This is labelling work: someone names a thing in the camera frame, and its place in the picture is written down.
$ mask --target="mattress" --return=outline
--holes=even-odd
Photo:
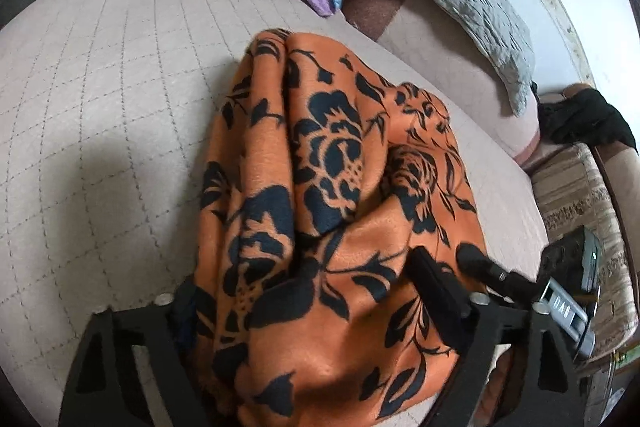
[[[43,427],[90,314],[147,304],[193,270],[207,127],[270,26],[341,40],[389,81],[442,97],[490,255],[536,273],[546,233],[526,174],[341,14],[301,0],[38,0],[0,31],[0,366]],[[386,425],[418,425],[429,406]]]

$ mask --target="orange floral fabric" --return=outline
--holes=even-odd
[[[444,104],[340,42],[260,33],[207,153],[199,385],[247,427],[368,426],[433,396],[457,357],[402,268],[420,245],[476,288],[460,243],[485,250]]]

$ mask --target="black garment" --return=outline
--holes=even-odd
[[[631,127],[596,89],[582,90],[562,102],[541,103],[538,120],[540,135],[554,143],[594,146],[619,141],[636,149]]]

